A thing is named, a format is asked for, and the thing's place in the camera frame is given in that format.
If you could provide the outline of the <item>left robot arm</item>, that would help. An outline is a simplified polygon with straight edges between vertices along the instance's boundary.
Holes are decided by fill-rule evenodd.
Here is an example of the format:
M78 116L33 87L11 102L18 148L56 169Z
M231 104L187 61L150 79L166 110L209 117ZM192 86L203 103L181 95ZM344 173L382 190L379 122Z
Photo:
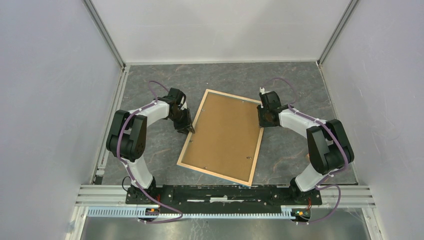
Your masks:
M147 146L147 130L159 120L171 120L174 129L182 134L194 133L187 96L177 88L170 88L164 97L155 97L140 108L117 110L106 140L106 149L123 164L131 185L138 190L138 197L145 204L153 203L157 190L152 187L153 175L143 157Z

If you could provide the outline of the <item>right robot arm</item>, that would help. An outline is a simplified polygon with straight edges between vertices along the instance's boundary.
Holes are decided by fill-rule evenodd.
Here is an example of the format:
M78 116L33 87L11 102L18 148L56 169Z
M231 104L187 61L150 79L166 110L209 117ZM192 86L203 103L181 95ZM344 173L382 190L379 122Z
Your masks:
M259 89L257 106L262 128L283 127L307 140L309 165L289 184L289 199L302 204L324 180L343 171L355 155L342 122L322 120L306 115L290 104L282 105L275 91Z

